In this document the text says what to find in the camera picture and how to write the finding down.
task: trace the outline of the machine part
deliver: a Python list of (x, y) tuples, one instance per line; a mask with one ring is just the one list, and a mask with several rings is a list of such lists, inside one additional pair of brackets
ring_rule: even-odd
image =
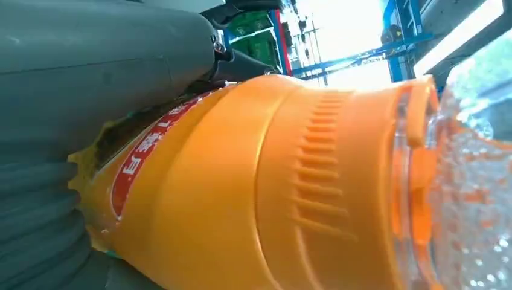
[(128, 1), (0, 7), (0, 289), (159, 289), (91, 251), (66, 160), (105, 122), (169, 102), (206, 74), (213, 28), (195, 13)]
[(382, 45), (391, 44), (402, 39), (402, 29), (400, 29), (400, 27), (396, 24), (391, 24), (391, 26), (386, 28), (380, 37)]
[(301, 30), (301, 33), (304, 33), (304, 30), (306, 29), (306, 27), (307, 27), (306, 20), (300, 20), (299, 21), (299, 29)]
[(226, 4), (225, 0), (142, 0), (144, 5), (201, 13), (213, 7)]
[(226, 4), (211, 8), (201, 14), (219, 30), (227, 29), (229, 23), (244, 12), (271, 11), (281, 9), (281, 0), (230, 0)]
[[(0, 25), (16, 28), (4, 30), (0, 42), (0, 84), (7, 90), (3, 108), (26, 116), (16, 127), (4, 126), (2, 136), (9, 144), (26, 142), (28, 130), (55, 146), (51, 140), (56, 136), (83, 124), (95, 127), (71, 144), (57, 146), (64, 156), (92, 142), (108, 121), (102, 115), (89, 118), (87, 107), (117, 111), (108, 116), (115, 120), (129, 109), (120, 107), (116, 98), (133, 99), (134, 108), (154, 105), (155, 100), (164, 103), (214, 66), (214, 31), (193, 13), (126, 1), (6, 0)], [(195, 33), (178, 33), (183, 27), (194, 27)], [(42, 109), (46, 114), (34, 119), (33, 111)], [(83, 118), (74, 124), (60, 122), (68, 114)], [(60, 125), (50, 126), (54, 122)]]
[(293, 36), (290, 31), (284, 32), (284, 42), (286, 43), (286, 47), (291, 48), (293, 46)]
[(220, 43), (217, 39), (212, 37), (213, 49), (215, 51), (216, 62), (231, 62), (234, 59), (233, 52)]
[(400, 186), (422, 192), (433, 163), (393, 168), (436, 102), (431, 79), (351, 92), (258, 77), (155, 121), (79, 189), (82, 208), (165, 288), (406, 289)]
[(278, 72), (275, 68), (255, 60), (238, 50), (231, 51), (233, 60), (230, 62), (219, 62), (219, 67), (212, 77), (212, 82), (222, 82), (225, 80), (229, 82), (245, 82), (254, 77)]

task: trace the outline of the red label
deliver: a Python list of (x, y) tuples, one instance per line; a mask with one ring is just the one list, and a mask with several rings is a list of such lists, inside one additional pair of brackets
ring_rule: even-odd
[(123, 213), (124, 204), (132, 187), (132, 183), (135, 177), (141, 170), (146, 158), (151, 155), (158, 142), (167, 133), (167, 131), (183, 116), (188, 112), (201, 97), (196, 98), (192, 101), (184, 103), (169, 113), (161, 117), (151, 127), (146, 134), (141, 138), (137, 145), (132, 149), (123, 165), (117, 173), (114, 184), (112, 186), (112, 192), (110, 194), (110, 201), (112, 203), (112, 209), (118, 219), (121, 219)]

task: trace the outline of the orange bottle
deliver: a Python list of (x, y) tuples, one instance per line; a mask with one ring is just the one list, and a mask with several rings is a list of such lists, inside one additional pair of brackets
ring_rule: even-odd
[(259, 77), (161, 117), (82, 184), (82, 208), (167, 289), (435, 289), (409, 253), (431, 262), (436, 110), (430, 78), (354, 92)]

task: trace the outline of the blue metal frame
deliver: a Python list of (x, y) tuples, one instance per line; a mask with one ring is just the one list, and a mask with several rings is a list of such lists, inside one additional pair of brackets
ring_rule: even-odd
[[(394, 11), (397, 13), (399, 19), (398, 24), (402, 28), (404, 39), (424, 34), (418, 0), (389, 0), (388, 5), (384, 9), (382, 19), (385, 29), (391, 25), (391, 16)], [(400, 82), (404, 80), (405, 78), (402, 74), (402, 68), (400, 67), (400, 60), (398, 58), (393, 58), (389, 59), (388, 63), (391, 80), (393, 82)]]
[[(402, 52), (399, 52), (399, 53), (395, 53), (391, 56), (385, 56), (383, 59), (379, 59), (379, 61), (381, 60), (394, 60), (394, 59), (398, 59), (400, 56), (403, 56), (404, 53), (408, 53), (407, 51), (402, 51)], [(326, 70), (323, 70), (322, 72), (318, 73), (318, 74), (315, 74), (315, 75), (312, 75), (312, 76), (304, 76), (304, 77), (301, 77), (300, 79), (302, 80), (310, 80), (310, 79), (315, 79), (315, 78), (318, 78), (318, 77), (325, 77), (325, 76), (328, 76), (329, 74), (332, 74), (332, 73), (335, 73), (337, 71), (341, 71), (343, 69), (347, 69), (347, 68), (353, 68), (355, 66), (360, 66), (360, 65), (364, 65), (366, 64), (366, 62), (364, 62), (365, 60), (363, 59), (359, 59), (359, 60), (356, 60), (352, 63), (350, 63), (349, 65), (346, 65), (346, 66), (343, 66), (341, 68), (335, 68), (335, 69), (332, 69), (332, 70), (329, 70), (329, 71), (326, 71)]]
[(364, 53), (355, 54), (355, 55), (349, 56), (349, 57), (343, 57), (341, 59), (331, 60), (329, 62), (322, 62), (322, 63), (318, 63), (316, 65), (310, 65), (305, 68), (294, 69), (292, 71), (292, 74), (294, 76), (296, 76), (298, 74), (307, 73), (309, 71), (314, 71), (316, 69), (329, 69), (332, 66), (335, 66), (335, 65), (338, 65), (338, 64), (344, 63), (344, 62), (355, 62), (355, 61), (359, 61), (359, 60), (365, 60), (370, 57), (376, 57), (376, 56), (379, 56), (382, 54), (391, 55), (393, 53), (393, 51), (395, 51), (395, 50), (398, 50), (398, 49), (403, 50), (404, 48), (406, 48), (407, 46), (409, 46), (411, 44), (417, 44), (419, 42), (428, 41), (433, 38), (434, 38), (433, 34), (421, 34), (421, 35), (418, 35), (418, 36), (415, 36), (415, 37), (412, 37), (409, 39), (405, 39), (400, 42), (386, 44), (386, 45), (383, 45), (374, 50), (365, 51)]

